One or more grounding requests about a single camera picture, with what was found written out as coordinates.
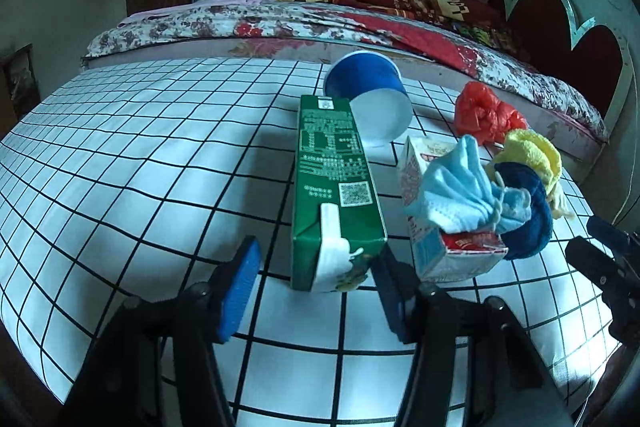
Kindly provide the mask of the red white milk carton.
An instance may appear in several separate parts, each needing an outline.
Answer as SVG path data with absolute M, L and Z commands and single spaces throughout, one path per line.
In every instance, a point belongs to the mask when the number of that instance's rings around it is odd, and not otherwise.
M 431 161 L 454 149 L 456 143 L 428 136 L 409 136 L 398 161 L 398 179 L 405 210 L 415 204 Z M 416 275 L 423 282 L 454 283 L 489 272 L 506 257 L 508 247 L 495 232 L 447 234 L 408 217 Z

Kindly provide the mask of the blue cloth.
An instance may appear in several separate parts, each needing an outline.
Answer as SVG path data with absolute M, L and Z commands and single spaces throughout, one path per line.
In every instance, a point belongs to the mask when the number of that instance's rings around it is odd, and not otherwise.
M 553 218 L 544 184 L 532 168 L 520 162 L 500 162 L 496 166 L 496 173 L 500 174 L 506 187 L 525 190 L 530 196 L 530 217 L 513 231 L 501 235 L 502 243 L 508 247 L 504 259 L 534 257 L 548 245 L 553 232 Z

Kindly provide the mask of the light blue face mask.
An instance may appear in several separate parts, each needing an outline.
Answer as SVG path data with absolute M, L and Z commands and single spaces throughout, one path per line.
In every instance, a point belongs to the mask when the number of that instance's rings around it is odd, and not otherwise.
M 418 201 L 406 211 L 424 225 L 447 234 L 513 231 L 530 217 L 527 191 L 509 188 L 496 174 L 491 180 L 471 135 L 431 161 L 420 184 Z

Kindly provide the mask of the green drink carton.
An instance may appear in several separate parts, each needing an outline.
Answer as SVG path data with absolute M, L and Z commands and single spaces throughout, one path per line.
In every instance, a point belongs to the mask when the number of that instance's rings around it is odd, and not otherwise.
M 299 100 L 291 287 L 352 291 L 367 280 L 387 233 L 354 115 L 346 98 Z

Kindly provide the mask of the yellow cloth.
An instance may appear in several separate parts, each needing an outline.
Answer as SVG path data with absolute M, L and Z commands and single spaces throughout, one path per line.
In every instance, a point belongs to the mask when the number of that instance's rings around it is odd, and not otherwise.
M 517 162 L 534 170 L 546 192 L 553 219 L 575 216 L 560 183 L 563 170 L 561 154 L 545 136 L 529 129 L 510 130 L 504 138 L 502 150 L 485 167 L 491 180 L 496 179 L 496 167 L 506 162 Z

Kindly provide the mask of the blue paper cup back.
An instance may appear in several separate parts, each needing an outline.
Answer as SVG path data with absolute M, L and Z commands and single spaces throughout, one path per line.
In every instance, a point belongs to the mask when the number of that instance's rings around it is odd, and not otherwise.
M 398 139 L 413 117 L 399 68 L 378 52 L 356 51 L 340 58 L 326 74 L 324 95 L 347 98 L 360 138 L 369 146 Z

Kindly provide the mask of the red plastic bag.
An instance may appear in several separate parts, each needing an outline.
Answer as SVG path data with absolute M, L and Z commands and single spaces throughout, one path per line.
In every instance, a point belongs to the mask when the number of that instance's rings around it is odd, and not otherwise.
M 516 108 L 478 81 L 468 82 L 454 104 L 454 130 L 458 135 L 472 135 L 480 145 L 502 144 L 509 131 L 527 128 Z

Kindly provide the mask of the white black grid tablecloth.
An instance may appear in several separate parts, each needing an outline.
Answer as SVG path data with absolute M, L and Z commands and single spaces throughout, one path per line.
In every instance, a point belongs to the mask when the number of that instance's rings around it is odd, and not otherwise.
M 326 68 L 194 58 L 88 69 L 1 143 L 1 320 L 62 403 L 126 297 L 204 281 L 247 235 L 265 268 L 216 348 L 242 426 L 388 426 L 412 350 L 371 283 L 290 286 L 297 109 Z

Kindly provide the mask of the red heart headboard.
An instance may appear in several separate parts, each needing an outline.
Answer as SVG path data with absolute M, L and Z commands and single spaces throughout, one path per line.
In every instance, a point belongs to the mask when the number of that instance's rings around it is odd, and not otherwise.
M 576 89 L 611 133 L 634 81 L 622 32 L 595 17 L 581 20 L 572 0 L 488 0 L 488 5 L 512 30 L 524 61 Z

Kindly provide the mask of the bed with floral sheet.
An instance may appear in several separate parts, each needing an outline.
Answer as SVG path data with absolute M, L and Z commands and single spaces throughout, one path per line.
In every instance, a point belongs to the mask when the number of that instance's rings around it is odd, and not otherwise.
M 203 39 L 278 39 L 401 50 L 524 98 L 600 145 L 610 132 L 598 110 L 562 80 L 438 25 L 350 6 L 303 2 L 194 4 L 136 14 L 89 43 L 85 60 Z

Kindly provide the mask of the red patterned blanket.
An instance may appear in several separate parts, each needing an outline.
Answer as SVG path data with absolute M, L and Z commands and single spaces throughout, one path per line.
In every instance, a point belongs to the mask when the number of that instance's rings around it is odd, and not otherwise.
M 281 0 L 326 3 L 400 16 L 470 38 L 524 62 L 528 54 L 503 12 L 480 0 Z

